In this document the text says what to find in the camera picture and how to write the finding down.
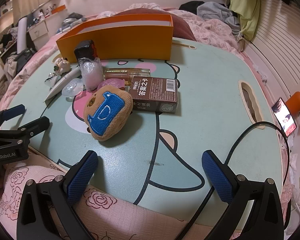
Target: phone screen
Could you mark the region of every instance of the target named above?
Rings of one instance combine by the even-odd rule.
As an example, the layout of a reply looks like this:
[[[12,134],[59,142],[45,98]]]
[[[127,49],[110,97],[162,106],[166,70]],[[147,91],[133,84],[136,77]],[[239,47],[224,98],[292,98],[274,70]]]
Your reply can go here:
[[[278,101],[272,106],[272,111],[274,112],[275,117],[278,119],[284,133],[288,137],[289,134],[291,134],[295,128],[297,128],[297,126],[282,98],[279,98]]]

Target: clutter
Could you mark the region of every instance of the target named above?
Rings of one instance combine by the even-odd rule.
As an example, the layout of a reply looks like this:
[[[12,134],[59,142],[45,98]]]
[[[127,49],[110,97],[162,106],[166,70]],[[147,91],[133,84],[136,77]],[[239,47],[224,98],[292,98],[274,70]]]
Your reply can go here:
[[[79,25],[83,22],[87,21],[87,18],[82,17],[81,19],[76,19],[76,18],[67,18],[65,19],[62,24],[61,24],[61,28],[59,28],[57,30],[57,33],[60,32],[67,32],[68,30],[70,30],[71,28],[73,28],[76,25]]]
[[[98,85],[104,80],[103,66],[99,58],[91,60],[89,58],[79,58],[79,65],[83,83],[88,91],[97,89]]]
[[[57,95],[71,80],[77,78],[81,75],[81,70],[79,67],[74,68],[69,73],[67,73],[60,81],[50,90],[50,93],[46,97],[46,100]]]
[[[3,71],[7,77],[7,80],[11,82],[16,76],[17,72],[17,62],[15,61],[17,55],[11,53],[9,57],[6,59],[6,63],[4,64]]]
[[[197,8],[197,15],[203,20],[218,19],[232,29],[233,36],[237,39],[240,35],[240,21],[227,7],[216,3],[206,2]]]
[[[71,80],[62,90],[64,97],[75,97],[83,91],[83,81],[80,78]]]
[[[174,114],[178,107],[177,80],[134,77],[129,93],[133,109]]]
[[[179,10],[191,12],[197,14],[197,7],[204,4],[203,1],[190,1],[184,4],[181,4]]]
[[[128,92],[107,85],[87,101],[84,121],[95,139],[106,141],[125,125],[132,106],[132,97]]]
[[[105,68],[103,69],[104,79],[124,79],[125,85],[129,86],[133,77],[150,77],[150,69],[147,68]]]
[[[66,58],[57,58],[54,64],[54,71],[57,75],[62,75],[65,72],[69,72],[71,69],[70,62]]]
[[[39,21],[44,20],[44,14],[43,14],[43,10],[42,9],[40,9],[40,12],[39,12],[39,15],[38,15],[38,19],[39,19]]]
[[[286,106],[290,114],[295,115],[300,112],[300,92],[295,92],[287,101]]]
[[[50,9],[51,9],[51,14],[55,14],[55,13],[57,13],[57,12],[61,12],[61,11],[63,11],[64,9],[66,9],[66,6],[65,5],[61,5],[61,6],[59,6],[59,7],[56,7],[57,5],[53,5],[52,6],[52,8],[50,7]]]
[[[106,85],[111,85],[111,86],[114,86],[115,88],[125,90],[124,79],[110,78],[110,79],[104,80],[98,85],[98,90]]]
[[[49,77],[44,81],[44,84],[48,87],[53,88],[60,79],[60,75],[57,75],[56,73],[50,73]]]
[[[79,62],[79,58],[89,58],[94,60],[97,57],[96,47],[92,40],[81,41],[74,49],[74,55]]]

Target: desk handle hole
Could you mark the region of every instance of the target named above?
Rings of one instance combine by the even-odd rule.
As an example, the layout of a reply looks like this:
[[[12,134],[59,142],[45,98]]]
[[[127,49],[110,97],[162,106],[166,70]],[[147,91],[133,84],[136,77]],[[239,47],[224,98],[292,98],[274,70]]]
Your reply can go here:
[[[248,117],[252,123],[264,121],[261,113],[261,108],[258,103],[257,97],[252,87],[245,81],[239,81],[239,91],[242,98],[244,108],[247,111]],[[265,126],[258,126],[259,129],[264,129]]]

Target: black cable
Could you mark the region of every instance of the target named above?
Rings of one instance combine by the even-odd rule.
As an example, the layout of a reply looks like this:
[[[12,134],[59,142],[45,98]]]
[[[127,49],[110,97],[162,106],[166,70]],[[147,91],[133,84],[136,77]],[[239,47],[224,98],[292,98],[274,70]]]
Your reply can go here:
[[[235,148],[238,146],[238,144],[242,141],[242,139],[254,128],[261,126],[261,125],[266,125],[269,126],[271,128],[274,128],[276,130],[278,130],[281,135],[283,136],[284,142],[286,144],[287,147],[287,154],[288,154],[288,163],[287,163],[287,170],[286,170],[286,174],[284,176],[284,180],[283,180],[283,185],[286,182],[286,178],[288,175],[288,169],[289,169],[289,162],[290,162],[290,156],[289,156],[289,145],[288,145],[288,141],[286,138],[286,134],[280,129],[278,128],[276,125],[274,125],[273,123],[270,122],[266,122],[266,121],[262,121],[262,122],[256,122],[252,125],[250,125],[240,136],[239,138],[235,141],[235,143],[233,144],[233,146],[231,147],[231,150],[226,158],[226,161],[224,164],[228,165],[230,158],[235,150]],[[189,229],[191,228],[191,226],[194,224],[194,222],[197,220],[197,218],[199,217],[199,215],[201,214],[202,210],[204,209],[205,205],[207,204],[208,200],[211,198],[212,193],[214,192],[214,187],[212,186],[208,192],[208,194],[206,195],[206,197],[204,198],[204,200],[202,201],[200,207],[198,208],[198,210],[195,212],[195,214],[193,215],[193,217],[191,218],[191,220],[186,224],[186,226],[183,228],[183,230],[179,233],[179,235],[175,238],[175,240],[181,240],[186,233],[189,231]]]

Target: plush toy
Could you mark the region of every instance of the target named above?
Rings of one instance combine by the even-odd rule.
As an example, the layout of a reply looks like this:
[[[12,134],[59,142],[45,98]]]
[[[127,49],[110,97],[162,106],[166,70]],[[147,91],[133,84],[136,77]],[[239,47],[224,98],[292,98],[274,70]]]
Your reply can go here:
[[[132,97],[128,92],[107,85],[89,98],[83,117],[91,135],[98,141],[105,141],[125,125],[132,107]]]
[[[62,75],[71,69],[70,62],[67,60],[67,58],[57,58],[54,64],[54,71],[57,75]]]

